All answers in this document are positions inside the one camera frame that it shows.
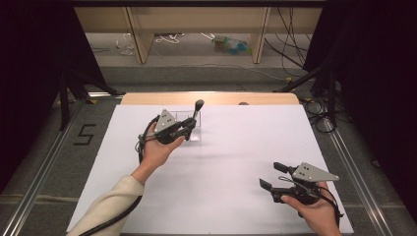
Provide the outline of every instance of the white sleeve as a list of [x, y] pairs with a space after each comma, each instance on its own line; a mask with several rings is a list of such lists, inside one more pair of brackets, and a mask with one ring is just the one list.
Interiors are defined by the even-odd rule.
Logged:
[[[89, 207], [86, 214], [68, 232], [68, 236], [80, 235], [95, 226], [112, 219], [128, 208], [138, 196], [144, 193], [144, 185], [130, 175], [123, 176], [109, 192], [98, 197]], [[127, 217], [102, 229], [94, 235], [119, 235]]]

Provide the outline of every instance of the tripod leg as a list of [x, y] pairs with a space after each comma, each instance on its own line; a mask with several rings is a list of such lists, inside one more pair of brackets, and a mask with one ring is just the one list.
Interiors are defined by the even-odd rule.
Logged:
[[322, 70], [322, 67], [318, 67], [316, 69], [314, 69], [313, 71], [311, 71], [309, 74], [301, 77], [300, 79], [298, 79], [296, 82], [292, 83], [291, 85], [288, 85], [285, 88], [282, 88], [281, 90], [279, 90], [280, 92], [288, 92], [291, 91], [301, 85], [303, 85], [304, 83], [310, 81], [312, 78], [316, 77], [317, 74]]
[[88, 76], [86, 76], [82, 72], [74, 71], [74, 70], [71, 70], [71, 72], [75, 76], [77, 76], [78, 79], [80, 79], [80, 80], [82, 80], [86, 83], [92, 84], [92, 85], [96, 86], [97, 88], [110, 93], [111, 95], [124, 95], [124, 94], [126, 94], [126, 92], [124, 92], [124, 91], [117, 91], [116, 89], [113, 89], [113, 88], [111, 88], [107, 85], [103, 85], [101, 83], [98, 83], [97, 81], [92, 80], [91, 78], [89, 78]]

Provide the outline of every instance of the black cable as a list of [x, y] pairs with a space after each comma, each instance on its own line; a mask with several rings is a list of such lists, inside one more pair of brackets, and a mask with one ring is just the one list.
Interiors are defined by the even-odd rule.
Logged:
[[316, 122], [314, 123], [314, 125], [315, 125], [315, 127], [316, 127], [316, 130], [318, 130], [320, 133], [325, 133], [325, 134], [328, 134], [328, 133], [332, 133], [333, 131], [335, 131], [336, 130], [336, 125], [335, 124], [333, 124], [332, 122], [330, 122], [330, 124], [331, 124], [331, 127], [330, 127], [330, 129], [329, 130], [322, 130], [321, 128], [319, 128], [319, 124], [320, 124], [320, 122], [325, 122], [326, 121], [326, 119], [328, 119], [328, 112], [325, 112], [325, 113], [323, 113], [323, 114], [321, 114], [321, 115], [319, 115], [319, 118], [316, 120]]
[[[320, 115], [325, 110], [325, 106], [323, 105], [323, 103], [320, 100], [315, 101], [314, 99], [312, 99], [312, 100], [308, 101], [306, 99], [303, 99], [302, 102], [303, 102], [304, 109], [307, 111], [307, 113], [309, 113], [311, 115]], [[312, 111], [310, 109], [310, 105], [313, 104], [313, 103], [319, 105], [319, 110], [318, 111]]]
[[150, 126], [159, 120], [159, 115], [157, 115], [155, 118], [153, 118], [147, 128], [145, 129], [144, 133], [138, 136], [138, 142], [135, 145], [135, 150], [138, 152], [139, 154], [139, 163], [142, 162], [142, 159], [144, 158], [144, 151], [145, 151], [145, 143], [147, 142], [147, 134], [148, 134], [148, 130], [150, 128]]
[[305, 61], [305, 58], [304, 58], [304, 56], [301, 54], [301, 52], [300, 52], [300, 50], [299, 50], [299, 47], [298, 47], [298, 45], [297, 45], [297, 42], [296, 42], [296, 40], [295, 40], [294, 27], [293, 27], [293, 25], [292, 25], [293, 8], [290, 8], [290, 23], [289, 23], [289, 27], [287, 26], [287, 24], [286, 24], [286, 22], [285, 22], [284, 18], [282, 17], [282, 14], [281, 14], [281, 11], [279, 10], [279, 8], [277, 8], [277, 10], [278, 10], [278, 14], [279, 14], [279, 16], [281, 17], [282, 22], [284, 23], [285, 29], [286, 29], [286, 31], [287, 31], [287, 39], [285, 40], [285, 44], [287, 44], [288, 36], [290, 36], [290, 37], [291, 37], [291, 39], [292, 39], [292, 41], [293, 41], [293, 43], [294, 43], [294, 45], [295, 45], [295, 47], [296, 47], [296, 52], [297, 52], [297, 55], [298, 55], [298, 57], [299, 57], [299, 59], [300, 59], [301, 63], [304, 63], [304, 62], [303, 62], [303, 60]]
[[326, 202], [328, 202], [329, 204], [331, 204], [333, 207], [338, 207], [337, 201], [335, 200], [334, 195], [331, 193], [331, 191], [329, 189], [324, 188], [324, 187], [321, 187], [321, 186], [319, 186], [319, 189], [325, 190], [326, 192], [328, 192], [331, 195], [331, 197], [333, 198], [333, 201], [330, 200], [328, 197], [323, 196], [321, 193], [316, 193], [316, 194], [319, 195], [319, 197], [321, 199], [324, 199]]
[[347, 117], [347, 119], [342, 119], [339, 116], [337, 116], [338, 114], [349, 114], [348, 111], [344, 108], [344, 103], [342, 101], [342, 96], [340, 94], [336, 94], [336, 103], [334, 104], [336, 108], [338, 108], [337, 110], [334, 110], [334, 118], [341, 121], [341, 122], [345, 122], [345, 123], [352, 123], [351, 119], [349, 117]]
[[[149, 124], [148, 124], [147, 128], [145, 129], [144, 133], [142, 135], [139, 135], [139, 141], [135, 145], [135, 150], [139, 153], [139, 163], [141, 163], [142, 159], [144, 158], [145, 143], [148, 142], [148, 141], [155, 140], [155, 139], [147, 140], [147, 134], [148, 134], [148, 130], [149, 130], [150, 126], [154, 122], [156, 122], [157, 120], [159, 120], [159, 115], [157, 115], [155, 118], [153, 118], [149, 122]], [[94, 234], [94, 233], [96, 233], [96, 232], [98, 232], [98, 231], [100, 231], [104, 228], [109, 227], [110, 225], [113, 225], [113, 224], [117, 223], [119, 220], [121, 220], [124, 217], [126, 217], [127, 215], [129, 215], [132, 212], [132, 210], [134, 210], [138, 206], [141, 199], [142, 199], [142, 196], [138, 196], [135, 199], [135, 201], [127, 209], [125, 209], [123, 212], [116, 215], [114, 218], [109, 219], [106, 222], [101, 223], [101, 224], [95, 226], [94, 228], [80, 234], [80, 236], [88, 236], [88, 235]]]
[[295, 39], [294, 26], [292, 25], [293, 16], [294, 16], [294, 8], [290, 8], [290, 10], [289, 10], [289, 28], [290, 28], [290, 34], [292, 33], [291, 39], [294, 42], [295, 49], [296, 49], [297, 54], [298, 54], [298, 58], [300, 59], [301, 63], [304, 64], [304, 62], [306, 61], [306, 58], [304, 58], [303, 54], [301, 53], [300, 48], [298, 47], [296, 39]]
[[[285, 51], [285, 45], [286, 45], [286, 43], [284, 44], [284, 46], [282, 47], [282, 53]], [[294, 74], [292, 74], [292, 73], [289, 73], [286, 69], [285, 69], [285, 67], [284, 67], [284, 58], [283, 57], [281, 57], [281, 66], [282, 66], [282, 69], [288, 74], [288, 75], [290, 75], [290, 76], [293, 76], [293, 77], [301, 77], [301, 76], [298, 76], [298, 75], [294, 75]]]
[[94, 228], [80, 234], [80, 236], [89, 236], [92, 235], [104, 228], [107, 228], [115, 223], [117, 223], [118, 221], [120, 221], [121, 219], [123, 219], [124, 217], [128, 216], [139, 204], [139, 202], [141, 201], [142, 196], [138, 196], [135, 201], [127, 208], [125, 209], [123, 212], [121, 212], [119, 215], [115, 216], [114, 218], [99, 224], [97, 226], [95, 226]]
[[[282, 43], [286, 43], [286, 42], [284, 42], [284, 40], [282, 40], [280, 37], [278, 37], [278, 34], [277, 34], [277, 33], [275, 34], [275, 36], [276, 36], [276, 38], [278, 38], [278, 40], [279, 40], [279, 41], [281, 41]], [[294, 46], [294, 45], [289, 44], [289, 43], [287, 43], [287, 46], [290, 46], [290, 47], [297, 47], [297, 46]], [[303, 50], [303, 51], [308, 51], [307, 49], [302, 48], [302, 47], [298, 47], [298, 49]]]
[[292, 63], [294, 63], [295, 65], [297, 65], [300, 68], [303, 68], [303, 65], [299, 64], [298, 62], [294, 61], [293, 59], [291, 59], [289, 56], [285, 55], [283, 52], [279, 51], [278, 49], [274, 48], [265, 38], [265, 42], [270, 46], [270, 48], [272, 48], [273, 51], [277, 52], [279, 55], [285, 57], [286, 59], [288, 59], [289, 61], [291, 61]]

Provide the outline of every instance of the cable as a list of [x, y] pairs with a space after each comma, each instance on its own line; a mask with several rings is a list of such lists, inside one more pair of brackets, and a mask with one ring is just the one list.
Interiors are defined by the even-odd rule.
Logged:
[[327, 130], [323, 130], [322, 128], [319, 128], [319, 124], [321, 124], [321, 122], [325, 122], [326, 120], [328, 120], [328, 112], [324, 112], [312, 117], [309, 117], [309, 120], [312, 120], [313, 122], [310, 122], [310, 124], [313, 126], [315, 126], [316, 130], [319, 131], [320, 133], [332, 133], [335, 129], [336, 129], [336, 125], [335, 124], [331, 124], [331, 127]]
[[120, 214], [118, 214], [117, 216], [115, 216], [114, 218], [102, 223], [102, 224], [98, 224], [97, 226], [95, 226], [94, 228], [80, 234], [80, 236], [89, 236], [92, 235], [104, 228], [107, 228], [115, 223], [117, 223], [118, 221], [120, 221], [121, 219], [123, 219], [124, 217], [128, 216], [139, 204], [139, 202], [141, 201], [142, 196], [138, 196], [135, 201], [127, 208], [125, 209], [123, 212], [121, 212]]
[[[300, 101], [303, 103], [304, 109], [306, 110], [307, 113], [311, 114], [311, 115], [319, 115], [322, 114], [324, 111], [324, 105], [322, 104], [322, 102], [320, 100], [315, 101], [314, 99], [311, 100], [306, 100], [306, 99], [300, 99]], [[311, 104], [318, 104], [319, 105], [319, 109], [318, 111], [312, 111], [310, 109], [310, 105]]]
[[287, 23], [285, 22], [284, 18], [282, 17], [282, 14], [281, 14], [281, 11], [279, 10], [279, 8], [277, 8], [277, 10], [278, 10], [278, 14], [279, 14], [279, 16], [281, 17], [282, 22], [284, 23], [285, 29], [286, 29], [286, 31], [287, 31], [287, 39], [285, 40], [284, 47], [285, 47], [285, 45], [286, 45], [286, 44], [288, 44], [288, 43], [287, 43], [288, 36], [289, 36], [289, 37], [291, 37], [291, 39], [292, 39], [292, 41], [293, 41], [293, 43], [294, 43], [294, 45], [295, 45], [297, 55], [298, 55], [298, 57], [299, 57], [299, 59], [300, 59], [301, 63], [303, 63], [303, 64], [304, 64], [305, 58], [304, 58], [303, 54], [300, 52], [300, 49], [299, 49], [299, 47], [298, 47], [298, 45], [297, 45], [297, 42], [296, 42], [296, 40], [295, 40], [294, 27], [293, 27], [293, 25], [292, 25], [292, 19], [293, 19], [293, 11], [294, 11], [294, 9], [293, 9], [293, 8], [290, 8], [290, 11], [289, 11], [289, 13], [290, 13], [290, 14], [289, 14], [289, 16], [290, 16], [289, 26], [287, 26]]
[[334, 204], [338, 207], [338, 204], [337, 204], [337, 201], [336, 201], [336, 198], [334, 197], [334, 195], [331, 193], [331, 191], [329, 190], [329, 189], [327, 189], [327, 188], [324, 188], [324, 187], [320, 187], [319, 186], [319, 189], [321, 189], [321, 190], [325, 190], [326, 192], [328, 192], [330, 195], [331, 195], [331, 197], [333, 198], [333, 200], [334, 200]]
[[289, 56], [285, 55], [283, 52], [279, 51], [278, 49], [274, 48], [265, 38], [265, 42], [270, 46], [270, 48], [272, 48], [273, 51], [277, 52], [279, 55], [285, 57], [286, 59], [288, 59], [289, 61], [291, 61], [292, 63], [294, 63], [295, 65], [297, 65], [300, 68], [303, 68], [303, 65], [301, 65], [300, 63], [294, 61], [293, 59], [291, 59]]
[[205, 66], [215, 66], [215, 67], [237, 67], [237, 68], [241, 68], [241, 69], [245, 69], [245, 70], [247, 70], [247, 71], [250, 71], [250, 72], [254, 72], [254, 73], [258, 73], [258, 74], [262, 74], [262, 75], [265, 75], [265, 76], [267, 76], [267, 77], [270, 77], [270, 78], [273, 78], [273, 79], [276, 79], [276, 80], [281, 80], [281, 81], [285, 81], [285, 79], [283, 79], [283, 78], [279, 78], [279, 77], [275, 77], [275, 76], [272, 76], [272, 75], [270, 75], [270, 74], [268, 74], [268, 73], [265, 73], [265, 72], [262, 72], [262, 71], [257, 71], [257, 70], [253, 70], [253, 69], [250, 69], [250, 68], [246, 68], [246, 67], [242, 67], [242, 66], [239, 66], [239, 65], [235, 65], [235, 64], [224, 64], [224, 65], [220, 65], [220, 64], [214, 64], [214, 63], [206, 63], [206, 64], [197, 64], [197, 65], [171, 65], [171, 64], [169, 64], [168, 62], [166, 62], [165, 61], [165, 59], [163, 59], [163, 56], [162, 55], [160, 55], [159, 54], [159, 52], [157, 52], [156, 51], [156, 49], [154, 49], [153, 48], [153, 46], [151, 45], [150, 46], [150, 48], [159, 56], [159, 59], [161, 60], [161, 61], [163, 61], [164, 63], [165, 63], [165, 65], [166, 66], [168, 66], [168, 67], [205, 67]]
[[[278, 40], [279, 40], [279, 41], [281, 41], [282, 43], [286, 43], [286, 42], [284, 42], [284, 40], [282, 40], [281, 38], [279, 38], [279, 36], [278, 36], [278, 34], [277, 34], [277, 33], [275, 34], [275, 36], [276, 36], [276, 38], [278, 38]], [[289, 44], [289, 43], [286, 43], [286, 44], [287, 44], [287, 46], [297, 48], [297, 46], [295, 46], [295, 45], [292, 45], [292, 44]], [[303, 51], [308, 51], [307, 49], [302, 48], [302, 47], [298, 47], [298, 49], [303, 50]]]
[[139, 163], [142, 162], [143, 158], [144, 158], [144, 152], [145, 152], [145, 143], [147, 141], [147, 134], [148, 134], [148, 130], [150, 128], [150, 126], [154, 123], [157, 122], [159, 120], [159, 115], [157, 115], [155, 118], [153, 118], [149, 123], [147, 128], [145, 129], [144, 133], [138, 136], [138, 142], [135, 145], [135, 150], [138, 152], [139, 154]]
[[184, 33], [175, 33], [175, 34], [170, 34], [169, 38], [170, 39], [166, 39], [165, 37], [163, 37], [162, 35], [160, 35], [160, 39], [156, 39], [155, 42], [162, 42], [162, 41], [167, 41], [170, 43], [180, 43], [180, 40], [177, 39], [177, 36], [184, 36]]
[[208, 36], [207, 34], [203, 33], [203, 32], [200, 32], [200, 34], [201, 34], [202, 36], [204, 36], [204, 37], [206, 37], [206, 38], [210, 39], [210, 40], [214, 40], [214, 38], [215, 38], [215, 35], [214, 35], [214, 34], [212, 34], [212, 33], [210, 33], [210, 34], [209, 34], [209, 36]]
[[300, 183], [297, 183], [297, 182], [295, 182], [295, 181], [293, 181], [293, 180], [291, 180], [291, 179], [289, 179], [289, 178], [287, 178], [285, 176], [278, 176], [278, 180], [282, 180], [282, 181], [290, 182], [290, 183], [292, 183], [294, 185], [298, 185], [299, 187], [303, 188], [308, 195], [310, 195], [311, 193], [316, 194], [315, 192], [313, 192], [311, 189], [307, 188], [306, 186], [304, 186], [304, 185], [302, 185]]
[[[286, 43], [284, 44], [284, 47], [282, 48], [282, 52], [284, 52], [285, 51], [285, 45], [286, 45]], [[285, 67], [284, 67], [284, 58], [283, 57], [281, 57], [281, 67], [282, 67], [282, 69], [288, 74], [288, 75], [290, 75], [290, 76], [293, 76], [293, 77], [301, 77], [301, 76], [299, 76], [299, 75], [294, 75], [294, 74], [292, 74], [292, 73], [289, 73], [286, 69], [285, 69]]]

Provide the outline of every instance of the desk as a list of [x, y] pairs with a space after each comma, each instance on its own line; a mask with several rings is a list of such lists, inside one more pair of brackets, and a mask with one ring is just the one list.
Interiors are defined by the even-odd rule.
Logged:
[[[281, 174], [272, 168], [274, 161], [290, 166], [306, 161], [327, 170], [304, 109], [296, 103], [293, 94], [285, 97], [278, 93], [248, 92], [130, 95], [113, 113], [69, 228], [100, 193], [138, 164], [134, 150], [137, 136], [155, 114], [162, 108], [194, 109], [193, 104], [182, 105], [183, 101], [175, 99], [187, 95], [190, 100], [203, 97], [207, 102], [201, 114], [202, 138], [177, 148], [165, 165], [153, 173], [141, 203], [131, 213], [123, 232], [155, 235], [312, 233], [292, 208], [275, 204], [270, 193], [259, 186], [259, 178], [275, 186], [291, 186], [276, 181]], [[279, 102], [280, 97], [289, 99], [291, 95], [293, 99], [287, 104]], [[137, 104], [147, 104], [154, 97], [160, 97], [158, 102], [161, 103], [134, 105], [134, 97]], [[257, 97], [263, 98], [258, 105], [235, 105], [236, 101], [255, 103]], [[227, 104], [228, 100], [228, 105], [215, 105], [217, 101]], [[332, 183], [329, 188], [340, 203]], [[340, 229], [345, 234], [353, 233], [347, 215], [341, 218]]]

